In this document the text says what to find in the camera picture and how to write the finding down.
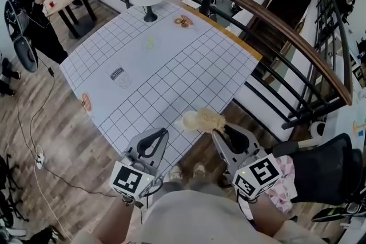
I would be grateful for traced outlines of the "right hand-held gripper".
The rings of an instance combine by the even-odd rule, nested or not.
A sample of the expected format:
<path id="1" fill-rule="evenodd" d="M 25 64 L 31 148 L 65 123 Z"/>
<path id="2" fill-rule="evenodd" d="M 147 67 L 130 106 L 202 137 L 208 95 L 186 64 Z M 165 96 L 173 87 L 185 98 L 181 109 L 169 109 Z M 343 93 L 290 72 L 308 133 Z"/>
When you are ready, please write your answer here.
<path id="1" fill-rule="evenodd" d="M 214 145 L 228 165 L 237 163 L 235 154 L 249 155 L 259 147 L 254 134 L 241 126 L 227 124 L 227 136 L 220 131 L 212 132 Z M 257 153 L 237 167 L 231 184 L 247 199 L 255 199 L 271 188 L 281 176 L 280 166 L 273 154 L 259 156 Z"/>

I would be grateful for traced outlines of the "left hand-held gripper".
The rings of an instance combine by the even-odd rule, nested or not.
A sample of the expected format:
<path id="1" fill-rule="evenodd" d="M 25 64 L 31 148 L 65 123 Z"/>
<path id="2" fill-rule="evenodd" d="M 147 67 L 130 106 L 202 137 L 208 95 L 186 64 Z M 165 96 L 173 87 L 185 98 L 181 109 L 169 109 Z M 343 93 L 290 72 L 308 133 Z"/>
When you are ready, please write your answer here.
<path id="1" fill-rule="evenodd" d="M 149 129 L 134 136 L 114 165 L 109 185 L 117 193 L 139 202 L 158 192 L 163 177 L 160 165 L 169 140 L 167 129 Z"/>

